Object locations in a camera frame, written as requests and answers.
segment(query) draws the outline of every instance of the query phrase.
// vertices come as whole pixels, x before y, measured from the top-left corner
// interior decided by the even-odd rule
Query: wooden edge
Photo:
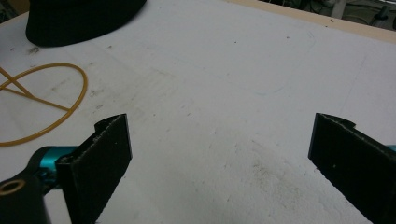
[[[224,0],[228,3],[235,3],[245,7],[254,7],[260,10],[274,12],[277,14],[293,17],[302,21],[310,21],[319,25],[346,31],[356,35],[362,35],[377,40],[386,41],[396,44],[396,32],[376,28],[373,26],[363,25],[351,21],[343,21],[327,16],[321,16],[315,13],[297,10],[290,7],[281,7],[278,5],[261,2],[258,0]]]

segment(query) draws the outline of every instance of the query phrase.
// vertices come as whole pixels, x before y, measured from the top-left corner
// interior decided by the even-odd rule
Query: black object
[[[1,224],[50,223],[43,195],[59,184],[72,223],[99,218],[132,158],[126,115],[99,121],[95,133],[72,148],[46,166],[53,157],[49,154],[60,149],[42,147],[22,172],[0,183]]]
[[[129,21],[146,0],[30,0],[26,37],[43,47],[75,44]]]
[[[396,152],[346,119],[316,114],[308,158],[374,223],[396,223]]]

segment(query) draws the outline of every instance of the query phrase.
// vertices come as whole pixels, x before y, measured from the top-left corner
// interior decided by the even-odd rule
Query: table
[[[31,51],[27,17],[0,25],[1,66],[73,63],[89,87],[58,128],[0,148],[0,179],[40,147],[77,146],[96,121],[127,113],[134,158],[100,223],[369,223],[307,153],[317,112],[395,143],[391,41],[227,1],[151,0],[114,33]],[[79,82],[63,73],[21,82],[67,104]],[[3,92],[0,111],[1,128],[57,116]],[[46,203],[53,223],[70,222],[61,191]]]

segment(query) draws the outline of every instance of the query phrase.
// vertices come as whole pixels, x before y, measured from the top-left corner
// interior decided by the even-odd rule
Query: white table surface
[[[27,17],[0,25],[0,65],[73,63],[89,88],[58,128],[0,148],[1,180],[127,113],[134,158],[100,223],[370,223],[307,154],[317,112],[395,143],[395,44],[224,1],[149,0],[117,32],[30,52]],[[71,104],[80,80],[68,72],[21,83]],[[1,91],[0,140],[59,115]],[[53,223],[70,222],[61,191],[46,202]]]

